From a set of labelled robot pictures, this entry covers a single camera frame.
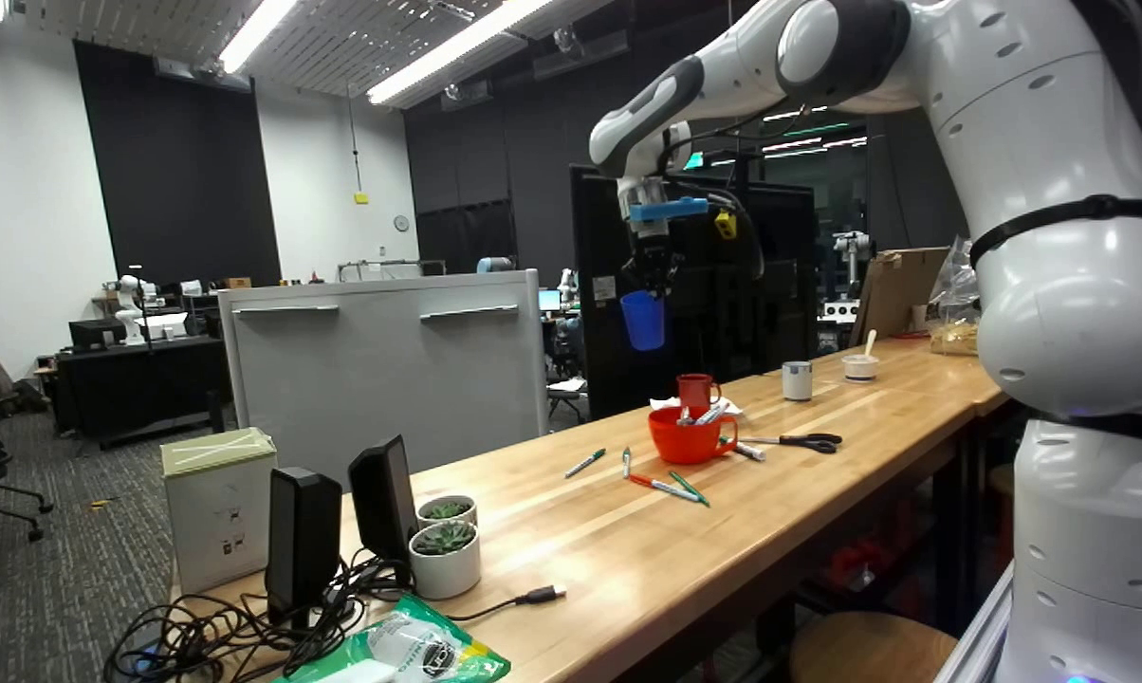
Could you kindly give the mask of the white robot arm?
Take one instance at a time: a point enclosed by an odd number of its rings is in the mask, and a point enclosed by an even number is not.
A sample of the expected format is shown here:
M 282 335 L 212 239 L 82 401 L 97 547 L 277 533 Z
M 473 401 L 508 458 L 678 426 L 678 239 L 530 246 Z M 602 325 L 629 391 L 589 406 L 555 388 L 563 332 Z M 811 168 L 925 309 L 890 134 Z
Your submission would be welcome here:
M 1142 129 L 1069 0 L 754 0 L 589 134 L 636 239 L 670 143 L 782 98 L 919 110 L 971 229 L 978 362 L 1032 410 L 997 683 L 1142 683 Z

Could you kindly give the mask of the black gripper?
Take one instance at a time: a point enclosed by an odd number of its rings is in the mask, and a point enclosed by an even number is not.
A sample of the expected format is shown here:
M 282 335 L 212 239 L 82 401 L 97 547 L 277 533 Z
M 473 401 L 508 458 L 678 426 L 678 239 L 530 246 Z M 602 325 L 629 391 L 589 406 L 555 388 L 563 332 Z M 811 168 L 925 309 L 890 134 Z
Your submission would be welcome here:
M 653 296 L 668 296 L 687 253 L 668 237 L 634 237 L 621 262 L 621 286 Z

